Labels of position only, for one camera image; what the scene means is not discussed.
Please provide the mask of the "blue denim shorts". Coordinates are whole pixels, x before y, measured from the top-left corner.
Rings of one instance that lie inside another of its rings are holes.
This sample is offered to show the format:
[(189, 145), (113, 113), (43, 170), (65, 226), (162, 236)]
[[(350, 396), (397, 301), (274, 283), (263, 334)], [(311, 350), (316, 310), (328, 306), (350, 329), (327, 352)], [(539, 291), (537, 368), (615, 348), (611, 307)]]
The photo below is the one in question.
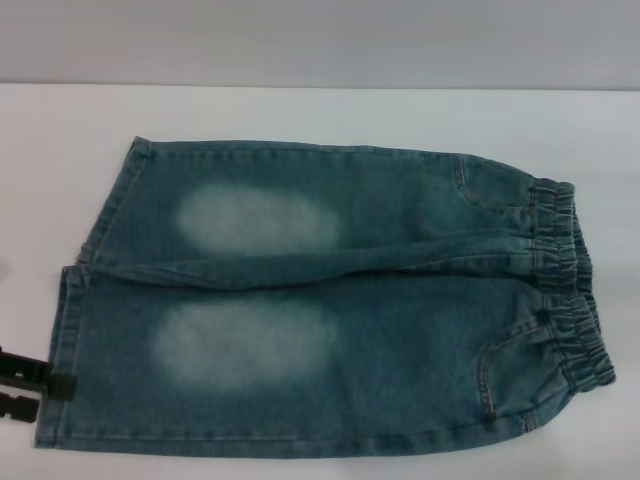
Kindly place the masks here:
[(574, 188), (467, 154), (136, 139), (61, 273), (39, 448), (508, 441), (614, 382)]

